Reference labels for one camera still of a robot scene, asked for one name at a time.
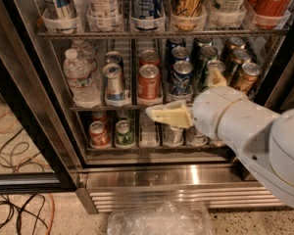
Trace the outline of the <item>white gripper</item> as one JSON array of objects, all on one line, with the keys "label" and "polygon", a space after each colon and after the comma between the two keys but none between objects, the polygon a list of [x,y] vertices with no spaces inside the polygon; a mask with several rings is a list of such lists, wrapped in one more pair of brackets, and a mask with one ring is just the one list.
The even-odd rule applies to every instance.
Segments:
[{"label": "white gripper", "polygon": [[[206,136],[220,141],[248,141],[279,117],[226,85],[221,72],[210,68],[208,87],[213,89],[199,94],[193,102],[194,124]],[[148,107],[145,113],[154,122],[180,128],[193,125],[191,109],[185,101]]]}]

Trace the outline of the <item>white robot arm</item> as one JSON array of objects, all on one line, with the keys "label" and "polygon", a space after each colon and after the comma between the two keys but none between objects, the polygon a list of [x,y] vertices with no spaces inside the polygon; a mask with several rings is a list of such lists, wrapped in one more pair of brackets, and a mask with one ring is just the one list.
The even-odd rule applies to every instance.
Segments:
[{"label": "white robot arm", "polygon": [[194,126],[221,141],[278,200],[294,208],[294,109],[278,114],[214,83],[192,105],[178,100],[149,107],[146,115],[180,128]]}]

